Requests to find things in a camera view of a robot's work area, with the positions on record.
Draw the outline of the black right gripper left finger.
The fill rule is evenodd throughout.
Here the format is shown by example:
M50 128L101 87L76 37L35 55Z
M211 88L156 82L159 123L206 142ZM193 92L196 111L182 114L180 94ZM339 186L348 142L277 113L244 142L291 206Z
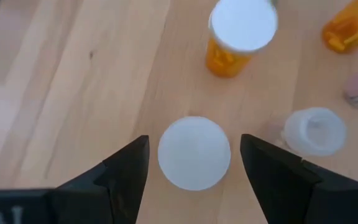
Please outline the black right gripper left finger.
M57 224L136 224L149 170L149 137L141 135L53 195Z

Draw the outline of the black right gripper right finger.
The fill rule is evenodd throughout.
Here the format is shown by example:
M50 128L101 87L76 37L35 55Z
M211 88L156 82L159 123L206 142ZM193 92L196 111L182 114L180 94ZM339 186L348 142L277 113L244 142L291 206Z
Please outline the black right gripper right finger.
M240 151L268 224L358 224L358 181L251 134Z

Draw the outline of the tall translucent white pill bottle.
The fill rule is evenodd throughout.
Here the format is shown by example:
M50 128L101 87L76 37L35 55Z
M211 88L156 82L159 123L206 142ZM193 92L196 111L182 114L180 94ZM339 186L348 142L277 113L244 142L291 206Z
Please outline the tall translucent white pill bottle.
M332 110L312 107L268 120L261 135L296 155L325 157L343 148L347 126Z

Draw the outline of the orange pill bottle white cap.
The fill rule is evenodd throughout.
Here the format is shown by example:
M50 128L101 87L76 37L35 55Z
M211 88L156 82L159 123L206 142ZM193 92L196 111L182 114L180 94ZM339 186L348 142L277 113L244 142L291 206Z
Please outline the orange pill bottle white cap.
M323 43L339 54L358 49L358 0L352 0L321 31Z
M231 147L225 132L205 117L180 118L159 140L159 166L173 185L184 190L200 191L216 185L230 161Z
M277 28L272 0L219 0L208 19L206 67L218 77L235 77L270 43Z

